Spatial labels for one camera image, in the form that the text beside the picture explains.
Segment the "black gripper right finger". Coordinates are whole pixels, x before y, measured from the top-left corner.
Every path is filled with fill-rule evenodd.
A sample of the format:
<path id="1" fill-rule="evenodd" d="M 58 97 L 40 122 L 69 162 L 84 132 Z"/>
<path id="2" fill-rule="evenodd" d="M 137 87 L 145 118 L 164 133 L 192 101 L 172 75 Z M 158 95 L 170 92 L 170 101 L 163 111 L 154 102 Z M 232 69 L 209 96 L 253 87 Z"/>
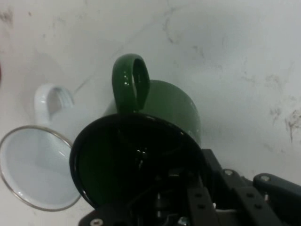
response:
<path id="1" fill-rule="evenodd" d="M 301 187 L 269 173 L 252 180 L 223 169 L 210 149 L 201 149 L 201 178 L 217 208 L 234 209 L 243 225 L 299 226 Z"/>

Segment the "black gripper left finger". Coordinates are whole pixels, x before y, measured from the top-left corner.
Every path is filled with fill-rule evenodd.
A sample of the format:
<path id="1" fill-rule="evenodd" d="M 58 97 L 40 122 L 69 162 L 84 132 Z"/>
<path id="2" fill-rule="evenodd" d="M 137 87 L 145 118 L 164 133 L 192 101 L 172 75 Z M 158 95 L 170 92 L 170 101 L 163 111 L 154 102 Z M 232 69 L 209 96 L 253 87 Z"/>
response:
<path id="1" fill-rule="evenodd" d="M 219 220 L 197 171 L 184 166 L 126 174 L 96 193 L 80 226 L 217 226 Z"/>

